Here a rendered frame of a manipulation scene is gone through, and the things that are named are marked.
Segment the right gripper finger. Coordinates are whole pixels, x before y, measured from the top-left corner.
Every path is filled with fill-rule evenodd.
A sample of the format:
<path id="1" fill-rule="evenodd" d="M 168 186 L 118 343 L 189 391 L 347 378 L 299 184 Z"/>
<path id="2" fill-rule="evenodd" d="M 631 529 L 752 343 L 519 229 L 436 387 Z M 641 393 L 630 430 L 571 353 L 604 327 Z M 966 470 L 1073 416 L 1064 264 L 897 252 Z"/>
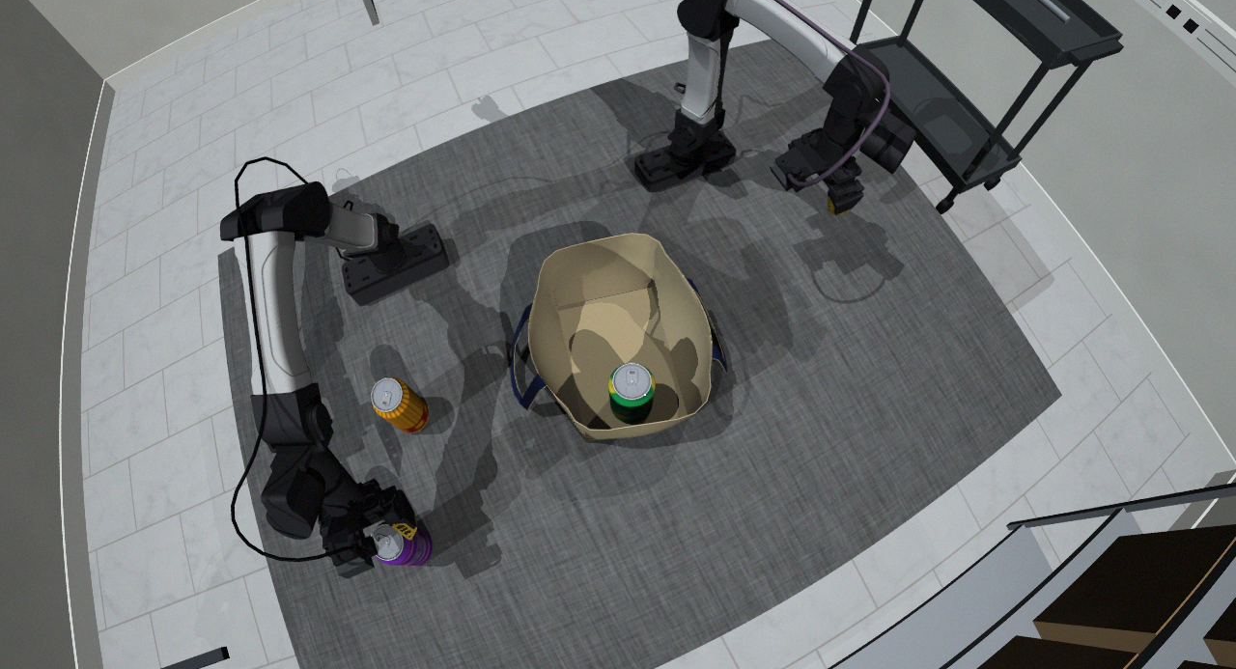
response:
<path id="1" fill-rule="evenodd" d="M 410 539 L 413 539 L 413 535 L 418 531 L 418 523 L 417 523 L 417 516 L 415 514 L 414 514 L 414 518 L 415 518 L 415 524 L 417 524 L 415 529 L 413 529 L 410 526 L 407 526 L 405 523 L 393 524 L 391 527 L 393 529 L 396 529 L 397 532 L 399 532 L 400 535 L 405 535 L 405 538 L 410 540 Z"/>

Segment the beige canvas tote bag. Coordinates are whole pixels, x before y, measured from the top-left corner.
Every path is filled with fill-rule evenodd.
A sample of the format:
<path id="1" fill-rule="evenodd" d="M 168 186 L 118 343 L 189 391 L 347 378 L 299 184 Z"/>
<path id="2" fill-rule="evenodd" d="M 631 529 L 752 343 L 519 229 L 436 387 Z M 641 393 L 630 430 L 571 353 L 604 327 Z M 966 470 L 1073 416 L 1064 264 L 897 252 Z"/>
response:
<path id="1" fill-rule="evenodd" d="M 557 307 L 650 287 L 688 415 L 616 429 L 588 429 L 582 425 L 578 412 Z M 714 322 L 711 317 L 707 319 L 705 302 L 698 296 L 696 284 L 672 263 L 660 241 L 644 234 L 592 239 L 556 250 L 544 260 L 534 302 L 522 312 L 520 325 L 514 333 L 510 380 L 515 398 L 528 411 L 546 387 L 562 411 L 569 413 L 586 443 L 654 434 L 688 419 L 708 401 L 712 359 L 727 373 L 727 359 L 718 335 L 716 341 L 722 352 L 712 343 L 708 319 L 711 325 Z M 523 396 L 515 378 L 514 355 L 528 319 L 528 343 L 536 376 Z"/>

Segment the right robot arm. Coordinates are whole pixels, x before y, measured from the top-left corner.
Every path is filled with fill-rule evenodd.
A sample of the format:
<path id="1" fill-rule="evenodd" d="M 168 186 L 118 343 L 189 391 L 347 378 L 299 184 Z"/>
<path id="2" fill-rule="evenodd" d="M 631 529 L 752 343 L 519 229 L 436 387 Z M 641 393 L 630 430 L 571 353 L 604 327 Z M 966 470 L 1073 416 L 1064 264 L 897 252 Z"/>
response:
<path id="1" fill-rule="evenodd" d="M 332 420 L 319 385 L 311 383 L 297 334 L 295 241 L 344 249 L 344 257 L 353 257 L 344 263 L 349 296 L 426 263 L 444 250 L 434 224 L 398 237 L 399 225 L 388 223 L 382 214 L 335 207 L 318 181 L 267 190 L 240 208 L 241 214 L 235 209 L 222 216 L 220 237 L 234 241 L 241 268 L 252 352 L 250 398 L 257 432 L 267 399 L 262 439 L 274 459 L 261 500 L 274 531 L 290 539 L 307 539 L 344 465 L 328 450 Z M 328 521 L 328 552 L 339 547 L 352 550 L 331 555 L 340 576 L 353 577 L 375 568 L 377 548 L 375 537 L 365 538 L 362 533 L 363 512 L 358 506 L 351 514 Z"/>

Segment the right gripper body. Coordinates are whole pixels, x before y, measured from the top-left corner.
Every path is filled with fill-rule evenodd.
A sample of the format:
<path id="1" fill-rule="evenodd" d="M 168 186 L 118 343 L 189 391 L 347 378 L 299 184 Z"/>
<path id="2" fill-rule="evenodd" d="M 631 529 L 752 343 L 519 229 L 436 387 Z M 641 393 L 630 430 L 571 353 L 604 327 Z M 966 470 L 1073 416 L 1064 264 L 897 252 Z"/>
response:
<path id="1" fill-rule="evenodd" d="M 344 467 L 337 485 L 325 493 L 321 513 L 318 518 L 325 553 L 328 553 L 328 521 L 332 519 L 332 516 L 351 514 L 351 511 L 358 506 L 365 508 L 363 529 L 382 521 L 387 522 L 388 526 L 405 523 L 413 529 L 417 528 L 413 507 L 407 502 L 404 491 L 400 488 L 397 491 L 396 486 L 382 491 L 376 479 L 370 480 L 368 484 L 356 484 Z"/>

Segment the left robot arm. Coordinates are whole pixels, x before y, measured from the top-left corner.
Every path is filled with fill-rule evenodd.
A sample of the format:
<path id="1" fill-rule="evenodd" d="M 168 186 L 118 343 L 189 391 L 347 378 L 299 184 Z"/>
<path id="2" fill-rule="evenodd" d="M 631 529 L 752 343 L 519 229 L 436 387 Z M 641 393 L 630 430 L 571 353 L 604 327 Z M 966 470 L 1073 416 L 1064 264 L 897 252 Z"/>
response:
<path id="1" fill-rule="evenodd" d="M 878 67 L 890 82 L 883 59 L 861 43 L 853 45 L 852 40 L 831 31 L 790 0 L 684 0 L 677 6 L 677 19 L 688 36 L 686 92 L 684 105 L 675 114 L 674 132 L 667 135 L 671 145 L 634 160 L 649 184 L 734 157 L 735 147 L 722 132 L 726 116 L 722 84 L 728 47 L 739 19 L 768 33 L 823 83 L 822 89 L 832 96 L 823 129 L 838 143 L 857 143 L 883 109 L 883 103 L 878 101 L 885 89 L 883 79 L 840 45 Z M 890 111 L 890 108 L 885 110 L 883 120 L 859 150 L 892 176 L 913 146 L 915 129 Z M 786 176 L 806 183 L 807 177 L 828 169 L 831 164 L 819 157 L 813 143 L 790 148 L 770 163 L 772 176 L 785 190 L 802 189 L 794 183 L 790 185 Z"/>

